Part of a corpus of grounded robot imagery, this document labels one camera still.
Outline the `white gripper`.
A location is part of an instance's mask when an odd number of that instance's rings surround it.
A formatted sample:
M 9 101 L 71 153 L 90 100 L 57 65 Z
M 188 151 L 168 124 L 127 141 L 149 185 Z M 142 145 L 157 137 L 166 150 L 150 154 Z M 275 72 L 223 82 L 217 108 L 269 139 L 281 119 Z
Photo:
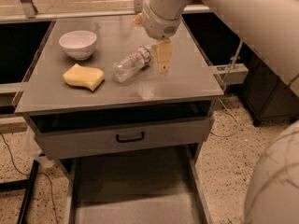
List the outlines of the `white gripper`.
M 138 13 L 131 21 L 133 26 L 144 27 L 147 35 L 157 39 L 155 45 L 158 72 L 166 74 L 170 68 L 173 44 L 169 37 L 173 36 L 181 22 L 181 12 L 170 6 L 147 1 L 142 13 Z

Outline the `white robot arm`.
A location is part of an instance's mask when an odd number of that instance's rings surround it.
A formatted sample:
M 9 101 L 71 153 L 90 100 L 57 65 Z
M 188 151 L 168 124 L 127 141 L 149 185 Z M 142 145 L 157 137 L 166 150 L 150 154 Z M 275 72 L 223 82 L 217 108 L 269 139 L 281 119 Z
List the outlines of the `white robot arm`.
M 149 37 L 174 35 L 192 0 L 147 0 L 134 23 Z M 299 0 L 201 0 L 298 92 Z M 299 224 L 299 121 L 264 151 L 249 182 L 242 224 Z

